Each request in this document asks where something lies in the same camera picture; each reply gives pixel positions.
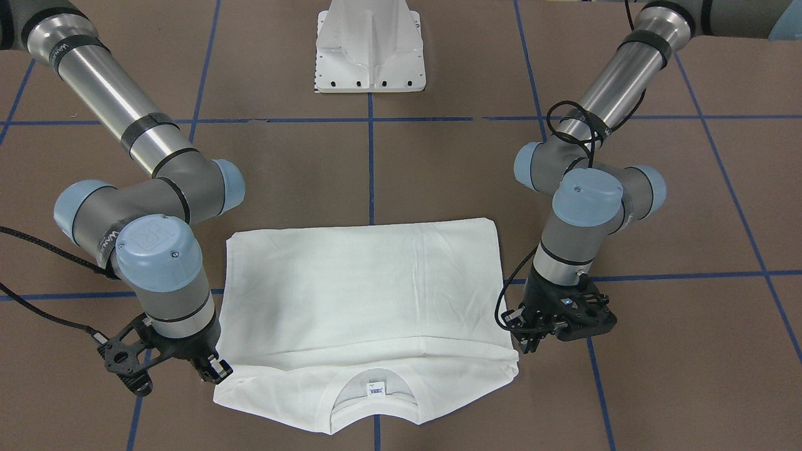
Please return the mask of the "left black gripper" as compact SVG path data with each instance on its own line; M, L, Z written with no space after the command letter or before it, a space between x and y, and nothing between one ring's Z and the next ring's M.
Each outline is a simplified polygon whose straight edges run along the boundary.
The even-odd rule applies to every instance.
M587 275L581 275L579 285L589 280ZM524 354L536 352L539 342L547 336L546 325L558 321L558 299L570 287L551 283L530 266L524 286L524 326L519 328L519 348Z

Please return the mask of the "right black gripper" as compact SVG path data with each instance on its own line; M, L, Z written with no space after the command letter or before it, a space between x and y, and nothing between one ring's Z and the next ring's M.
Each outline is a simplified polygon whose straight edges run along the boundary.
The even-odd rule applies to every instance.
M152 365L171 358L188 360L199 367L199 376L203 381L222 383L233 374L233 369L226 360L219 359L217 342L220 334L221 326L215 313L207 325L192 336L169 338L158 334L155 326L149 326L145 337L159 352L158 356L152 357Z

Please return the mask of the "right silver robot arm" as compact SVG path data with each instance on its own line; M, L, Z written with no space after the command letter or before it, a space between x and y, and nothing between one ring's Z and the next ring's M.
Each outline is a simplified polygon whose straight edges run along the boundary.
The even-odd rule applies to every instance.
M69 1L3 1L2 49L29 53L51 68L117 139L148 180L119 189L84 180L60 194L55 222L88 261L22 238L97 274L120 280L142 313L114 336L33 306L6 286L11 299L55 323L86 332L104 368L135 396L152 390L148 371L186 360L209 383L232 368L221 359L217 308L192 226L221 216L244 199L244 178L227 160L205 158L115 60L95 25Z

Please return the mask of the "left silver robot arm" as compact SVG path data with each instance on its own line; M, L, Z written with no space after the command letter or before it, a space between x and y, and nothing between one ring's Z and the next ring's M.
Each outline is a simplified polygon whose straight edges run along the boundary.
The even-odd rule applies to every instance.
M538 245L524 260L523 301L496 314L524 353L536 351L547 336L583 340L618 322L590 269L608 236L662 207L667 186L653 168L612 167L596 152L637 111L654 76L698 36L799 40L800 2L645 2L583 97L553 106L567 111L556 125L545 120L549 139L519 149L516 180L552 199Z

